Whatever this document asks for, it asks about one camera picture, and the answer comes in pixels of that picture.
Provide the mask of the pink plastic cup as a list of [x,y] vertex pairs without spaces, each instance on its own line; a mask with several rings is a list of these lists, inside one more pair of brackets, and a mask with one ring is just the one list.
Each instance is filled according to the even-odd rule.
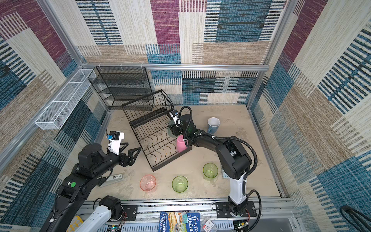
[[178,136],[176,139],[176,150],[177,152],[186,152],[188,150],[183,135]]

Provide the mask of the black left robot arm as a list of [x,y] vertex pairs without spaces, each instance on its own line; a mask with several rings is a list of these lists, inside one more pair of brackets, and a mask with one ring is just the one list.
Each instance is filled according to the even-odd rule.
[[104,153],[100,144],[94,143],[85,146],[78,154],[78,163],[57,190],[54,207],[43,224],[42,232],[65,232],[70,222],[88,199],[91,191],[103,184],[107,178],[102,177],[112,172],[114,167],[132,166],[138,157],[140,147],[122,151],[128,143],[119,144],[119,153]]

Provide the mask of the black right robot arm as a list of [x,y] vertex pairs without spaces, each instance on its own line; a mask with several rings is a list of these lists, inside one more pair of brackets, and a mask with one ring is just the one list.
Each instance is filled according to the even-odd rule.
[[231,215],[240,217],[248,205],[247,177],[258,166],[255,150],[246,141],[235,136],[218,137],[198,129],[193,123],[189,106],[183,106],[180,111],[171,111],[170,116],[174,121],[174,124],[169,126],[172,134],[183,135],[186,147],[206,148],[218,155],[221,166],[230,179],[228,203]]

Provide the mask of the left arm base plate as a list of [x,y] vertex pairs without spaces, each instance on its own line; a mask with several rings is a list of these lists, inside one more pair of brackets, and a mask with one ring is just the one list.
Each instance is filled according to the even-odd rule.
[[118,222],[135,221],[137,217],[138,205],[122,205],[120,211],[120,218]]

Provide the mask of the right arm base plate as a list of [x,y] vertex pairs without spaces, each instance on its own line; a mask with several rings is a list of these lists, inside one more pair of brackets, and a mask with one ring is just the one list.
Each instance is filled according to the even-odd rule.
[[212,209],[216,211],[218,218],[248,218],[258,215],[257,208],[252,201],[244,201],[240,205],[234,202],[216,202],[212,204]]

